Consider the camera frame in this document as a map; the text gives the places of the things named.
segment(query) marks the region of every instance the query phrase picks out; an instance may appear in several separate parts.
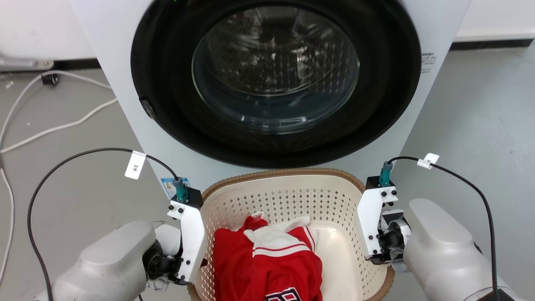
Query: front-load washing machine door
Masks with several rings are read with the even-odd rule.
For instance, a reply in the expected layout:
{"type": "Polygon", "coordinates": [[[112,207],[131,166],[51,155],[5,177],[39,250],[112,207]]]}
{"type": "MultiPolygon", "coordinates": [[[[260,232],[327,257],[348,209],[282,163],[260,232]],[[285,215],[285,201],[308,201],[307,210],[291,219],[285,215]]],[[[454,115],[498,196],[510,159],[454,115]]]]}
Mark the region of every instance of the front-load washing machine door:
{"type": "Polygon", "coordinates": [[[394,0],[157,0],[131,61],[141,105],[167,133],[261,168],[366,146],[401,116],[421,69],[394,0]]]}

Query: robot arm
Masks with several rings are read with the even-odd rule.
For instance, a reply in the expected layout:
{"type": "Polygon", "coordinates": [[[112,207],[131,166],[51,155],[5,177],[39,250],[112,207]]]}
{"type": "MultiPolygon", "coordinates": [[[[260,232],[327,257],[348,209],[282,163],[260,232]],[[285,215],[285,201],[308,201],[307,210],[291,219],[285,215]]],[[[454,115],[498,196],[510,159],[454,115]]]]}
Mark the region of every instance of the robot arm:
{"type": "MultiPolygon", "coordinates": [[[[364,256],[374,264],[392,264],[398,273],[412,271],[429,301],[494,300],[489,261],[472,235],[432,201],[415,199],[406,211],[383,210],[395,186],[381,187],[370,177],[357,207],[364,256]]],[[[501,301],[520,301],[498,277],[501,301]]]]}
{"type": "MultiPolygon", "coordinates": [[[[173,184],[177,195],[167,215],[179,220],[182,230],[168,224],[155,230],[143,221],[119,227],[83,250],[54,281],[54,300],[132,301],[147,287],[165,290],[169,283],[193,282],[208,247],[201,193],[181,179],[173,184]]],[[[48,300],[47,292],[33,300],[48,300]]]]}

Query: brown basket rim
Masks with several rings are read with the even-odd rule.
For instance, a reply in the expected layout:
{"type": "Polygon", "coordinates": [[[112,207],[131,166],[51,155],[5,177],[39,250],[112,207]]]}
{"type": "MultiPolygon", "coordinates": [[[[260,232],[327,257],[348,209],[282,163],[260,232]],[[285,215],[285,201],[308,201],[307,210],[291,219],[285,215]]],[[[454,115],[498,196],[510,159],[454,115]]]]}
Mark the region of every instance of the brown basket rim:
{"type": "MultiPolygon", "coordinates": [[[[246,175],[223,179],[215,184],[212,184],[210,187],[208,187],[202,193],[202,199],[204,201],[209,196],[211,196],[216,190],[221,189],[222,187],[225,187],[225,186],[232,185],[232,184],[246,182],[250,180],[257,180],[257,179],[266,179],[266,178],[273,178],[273,177],[280,177],[280,176],[298,176],[298,175],[336,176],[336,177],[340,177],[340,178],[348,180],[353,185],[355,185],[358,188],[358,190],[360,190],[360,192],[362,193],[364,193],[364,189],[365,189],[364,184],[359,179],[357,179],[352,174],[345,172],[343,170],[334,169],[334,168],[291,168],[291,169],[260,171],[260,172],[255,172],[252,174],[246,174],[246,175]]],[[[392,266],[389,266],[387,268],[385,280],[381,288],[373,296],[366,299],[366,301],[382,300],[386,296],[386,294],[390,290],[390,287],[392,286],[392,283],[394,282],[394,275],[395,275],[394,269],[392,268],[392,266]]],[[[195,286],[193,284],[188,284],[187,289],[188,289],[188,294],[191,297],[192,301],[202,301],[201,297],[198,295],[197,290],[195,289],[195,286]]]]}

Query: beige plastic basket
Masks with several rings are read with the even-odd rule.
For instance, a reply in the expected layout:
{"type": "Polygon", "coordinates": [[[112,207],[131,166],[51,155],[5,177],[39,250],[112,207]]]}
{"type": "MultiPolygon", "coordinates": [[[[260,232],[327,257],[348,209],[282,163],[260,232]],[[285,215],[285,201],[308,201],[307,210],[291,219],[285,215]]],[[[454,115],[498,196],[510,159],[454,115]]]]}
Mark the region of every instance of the beige plastic basket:
{"type": "Polygon", "coordinates": [[[316,254],[323,263],[324,301],[379,301],[394,280],[390,266],[365,261],[355,229],[355,210],[364,185],[337,169],[299,168],[228,178],[203,193],[201,214],[208,238],[205,258],[188,292],[193,301],[216,301],[213,288],[213,238],[219,228],[237,230],[247,216],[263,211],[270,223],[309,216],[319,230],[316,254]]]}

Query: teal connector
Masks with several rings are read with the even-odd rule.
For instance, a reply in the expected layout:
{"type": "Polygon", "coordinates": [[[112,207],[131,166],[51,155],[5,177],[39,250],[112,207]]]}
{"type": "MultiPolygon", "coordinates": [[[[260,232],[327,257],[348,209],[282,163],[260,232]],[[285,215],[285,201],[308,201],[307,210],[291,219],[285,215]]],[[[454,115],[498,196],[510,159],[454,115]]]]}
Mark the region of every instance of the teal connector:
{"type": "Polygon", "coordinates": [[[186,190],[186,184],[181,177],[178,177],[178,180],[173,180],[173,186],[177,190],[177,200],[179,202],[186,202],[189,198],[188,191],[186,190]]]}
{"type": "Polygon", "coordinates": [[[379,175],[379,185],[382,187],[390,186],[390,172],[392,171],[392,163],[388,164],[388,161],[383,163],[383,168],[381,168],[381,174],[379,175]]]}

